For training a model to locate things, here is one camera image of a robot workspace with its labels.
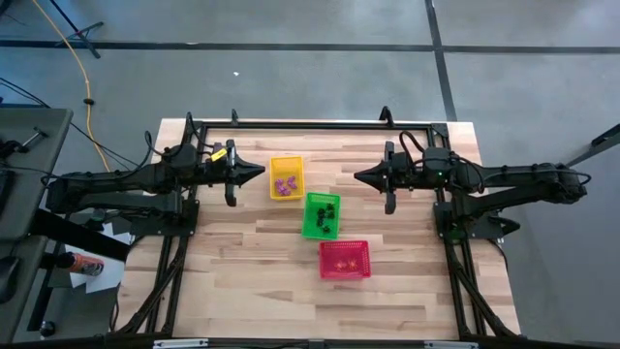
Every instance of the paper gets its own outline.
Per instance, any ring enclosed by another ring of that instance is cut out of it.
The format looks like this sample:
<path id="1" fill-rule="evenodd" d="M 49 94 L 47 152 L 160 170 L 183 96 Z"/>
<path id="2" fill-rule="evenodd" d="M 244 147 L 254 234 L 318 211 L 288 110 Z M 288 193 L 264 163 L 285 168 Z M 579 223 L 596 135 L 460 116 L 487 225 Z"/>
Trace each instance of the paper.
<path id="1" fill-rule="evenodd" d="M 120 242 L 130 244 L 131 236 L 129 233 L 115 235 L 112 230 L 111 223 L 104 225 L 104 231 L 101 233 L 106 237 L 114 238 Z M 99 258 L 104 261 L 104 271 L 97 276 L 90 276 L 71 272 L 71 284 L 74 288 L 79 285 L 86 284 L 86 293 L 93 293 L 108 288 L 116 287 L 123 279 L 125 272 L 125 264 L 112 258 L 102 257 L 94 253 L 86 252 L 81 248 L 66 245 L 67 252 L 79 253 L 84 256 Z"/>

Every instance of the concrete floor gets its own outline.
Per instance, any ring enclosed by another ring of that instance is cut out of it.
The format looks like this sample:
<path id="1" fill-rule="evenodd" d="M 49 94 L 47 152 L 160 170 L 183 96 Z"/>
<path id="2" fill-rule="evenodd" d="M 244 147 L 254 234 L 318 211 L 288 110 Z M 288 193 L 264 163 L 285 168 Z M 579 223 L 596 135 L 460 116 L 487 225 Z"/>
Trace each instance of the concrete floor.
<path id="1" fill-rule="evenodd" d="M 103 20 L 91 35 L 104 41 L 431 44 L 423 0 L 58 3 L 78 26 Z M 613 0 L 436 0 L 435 8 L 444 45 L 620 45 L 620 3 Z M 0 39 L 56 40 L 30 1 L 15 0 L 8 13 L 22 23 L 0 18 Z M 78 54 L 97 102 L 92 125 L 98 141 L 135 161 L 145 151 L 144 130 L 155 135 L 161 118 L 186 111 L 195 117 L 228 117 L 235 108 L 241 117 L 375 119 L 388 105 L 401 120 L 446 120 L 432 52 L 101 50 L 99 60 L 85 50 Z M 617 55 L 449 53 L 446 60 L 456 115 L 475 123 L 487 165 L 566 161 L 618 122 Z M 52 106 L 73 109 L 74 122 L 84 126 L 83 79 L 65 49 L 0 48 L 0 77 Z M 10 91 L 0 89 L 0 95 L 24 102 Z M 72 131 L 55 171 L 86 170 L 103 166 L 90 143 Z M 554 302 L 562 290 L 540 263 L 542 253 L 554 251 L 540 251 L 533 241 L 516 233 L 506 242 L 523 333 L 596 341 L 584 337 L 587 329 L 577 337 L 565 326 L 565 312 Z M 59 324 L 56 337 L 106 330 L 112 293 L 55 297 L 48 317 Z M 86 309 L 74 313 L 76 303 Z M 73 310 L 60 317 L 61 304 Z M 36 336 L 22 332 L 18 338 Z"/>

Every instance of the green basket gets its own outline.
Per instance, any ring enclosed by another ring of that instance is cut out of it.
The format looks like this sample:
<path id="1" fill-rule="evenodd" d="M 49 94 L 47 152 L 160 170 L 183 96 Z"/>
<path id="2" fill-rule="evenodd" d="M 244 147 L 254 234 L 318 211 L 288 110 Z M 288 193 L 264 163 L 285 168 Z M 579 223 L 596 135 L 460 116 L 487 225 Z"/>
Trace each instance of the green basket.
<path id="1" fill-rule="evenodd" d="M 334 206 L 334 217 L 325 218 L 324 225 L 319 227 L 319 209 L 327 211 L 327 205 Z M 338 239 L 338 222 L 340 220 L 340 196 L 324 193 L 308 193 L 306 208 L 303 211 L 303 226 L 301 235 L 304 238 Z M 324 233 L 323 227 L 329 227 L 329 233 Z"/>

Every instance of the black metal frame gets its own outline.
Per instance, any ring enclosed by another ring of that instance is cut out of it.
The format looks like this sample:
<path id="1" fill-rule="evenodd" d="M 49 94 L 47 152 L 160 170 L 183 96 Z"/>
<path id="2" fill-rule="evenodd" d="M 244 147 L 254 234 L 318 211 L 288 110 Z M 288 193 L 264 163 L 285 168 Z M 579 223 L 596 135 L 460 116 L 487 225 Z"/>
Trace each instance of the black metal frame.
<path id="1" fill-rule="evenodd" d="M 293 121 L 244 121 L 239 120 L 238 117 L 232 117 L 230 120 L 206 120 L 195 121 L 194 124 L 199 130 L 199 137 L 203 143 L 206 143 L 206 136 L 209 129 L 315 129 L 315 130 L 409 130 L 409 131 L 421 131 L 424 132 L 428 144 L 430 146 L 443 146 L 450 148 L 450 135 L 448 133 L 448 126 L 446 123 L 398 123 L 394 122 L 391 117 L 388 117 L 385 112 L 382 111 L 381 121 L 374 122 L 347 122 L 347 121 L 308 121 L 308 122 L 293 122 Z M 193 131 L 188 124 L 186 124 L 183 142 L 190 142 L 193 136 Z M 436 144 L 435 139 L 439 137 L 441 144 Z M 198 151 L 203 151 L 203 145 L 199 143 Z M 188 199 L 195 200 L 197 194 L 197 186 L 190 189 Z M 444 203 L 446 201 L 446 194 L 443 190 L 436 191 L 437 204 Z M 454 247 L 455 244 L 452 238 L 449 237 L 448 232 L 444 232 L 444 225 L 438 224 L 438 235 L 443 241 L 446 250 L 446 256 L 448 261 L 449 281 L 452 291 L 452 300 L 454 305 L 454 316 L 456 318 L 456 325 L 458 329 L 458 337 L 462 342 L 479 343 L 484 347 L 492 348 L 514 348 L 514 347 L 536 347 L 536 348 L 585 348 L 583 346 L 575 346 L 561 343 L 549 343 L 539 342 L 526 339 L 521 336 L 510 332 L 506 329 L 501 322 L 497 322 L 498 318 L 493 314 L 490 306 L 484 301 L 483 296 L 478 291 L 476 285 L 476 277 L 474 273 L 474 263 L 472 253 L 469 245 L 469 240 L 464 237 L 460 241 L 461 251 L 463 254 L 463 264 L 461 264 L 456 258 Z M 100 347 L 102 344 L 111 345 L 114 343 L 114 347 L 152 347 L 153 340 L 155 339 L 171 339 L 172 330 L 174 328 L 174 320 L 176 317 L 176 308 L 178 305 L 178 298 L 180 293 L 180 287 L 183 276 L 183 266 L 185 263 L 185 256 L 187 253 L 187 247 L 189 245 L 191 237 L 179 238 L 177 250 L 175 251 L 174 258 L 168 264 L 168 259 L 171 254 L 171 246 L 173 237 L 164 237 L 164 243 L 162 244 L 162 251 L 160 254 L 159 265 L 156 274 L 156 281 L 153 287 L 153 291 L 146 298 L 143 305 L 139 308 L 138 312 L 134 314 L 132 319 L 127 325 L 119 329 L 117 332 L 108 333 L 101 337 L 93 338 L 79 338 L 79 339 L 60 339 L 60 340 L 46 340 L 37 345 L 36 343 L 27 343 L 29 347 Z M 171 291 L 169 297 L 169 304 L 166 311 L 166 317 L 162 328 L 156 330 L 156 321 L 158 317 L 160 300 L 166 288 L 171 284 Z M 472 333 L 467 325 L 465 318 L 465 310 L 463 299 L 461 295 L 461 285 L 463 285 L 472 298 L 472 304 L 474 306 L 474 320 L 476 332 Z M 146 321 L 145 331 L 146 333 L 137 333 L 142 323 Z M 496 333 L 497 336 L 488 336 L 485 331 L 485 321 L 489 327 Z M 429 348 L 428 341 L 419 340 L 336 340 L 336 339 L 324 339 L 324 340 L 312 340 L 312 339 L 267 339 L 267 338 L 209 338 L 209 346 L 222 346 L 222 347 L 234 347 L 234 346 L 247 346 L 247 347 L 260 347 L 260 346 L 294 346 L 307 349 L 323 349 L 326 347 L 357 347 L 357 348 L 374 348 L 381 347 L 423 347 Z"/>

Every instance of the yellow tag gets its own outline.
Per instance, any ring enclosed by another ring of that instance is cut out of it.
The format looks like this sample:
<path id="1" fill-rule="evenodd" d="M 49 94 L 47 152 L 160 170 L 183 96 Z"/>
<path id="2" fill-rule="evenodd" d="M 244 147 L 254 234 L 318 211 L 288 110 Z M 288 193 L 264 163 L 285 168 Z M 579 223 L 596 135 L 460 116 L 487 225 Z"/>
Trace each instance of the yellow tag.
<path id="1" fill-rule="evenodd" d="M 211 161 L 218 161 L 222 156 L 226 155 L 227 151 L 225 148 L 218 150 L 215 154 L 211 155 Z"/>

